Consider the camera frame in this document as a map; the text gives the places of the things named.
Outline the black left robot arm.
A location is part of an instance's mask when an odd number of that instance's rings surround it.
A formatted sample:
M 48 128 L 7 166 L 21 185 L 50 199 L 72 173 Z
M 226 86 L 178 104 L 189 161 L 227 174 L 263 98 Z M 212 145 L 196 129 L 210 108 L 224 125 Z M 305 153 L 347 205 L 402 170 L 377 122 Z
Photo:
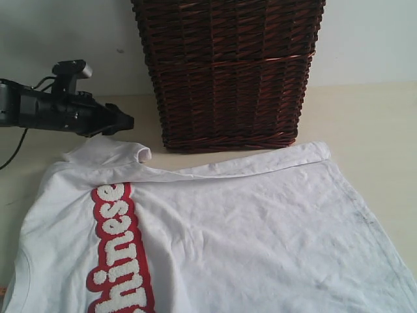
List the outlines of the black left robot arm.
M 47 93 L 1 80 L 1 126 L 71 132 L 86 138 L 132 130 L 134 118 L 90 93 Z

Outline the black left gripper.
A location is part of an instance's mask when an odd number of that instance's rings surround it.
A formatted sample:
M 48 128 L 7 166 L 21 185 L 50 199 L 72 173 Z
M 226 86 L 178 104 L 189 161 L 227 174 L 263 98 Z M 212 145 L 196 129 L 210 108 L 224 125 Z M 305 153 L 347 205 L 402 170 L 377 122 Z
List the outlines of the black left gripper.
M 105 106 L 91 96 L 39 93 L 32 113 L 32 127 L 71 132 L 83 137 L 132 130 L 134 118 L 112 103 Z

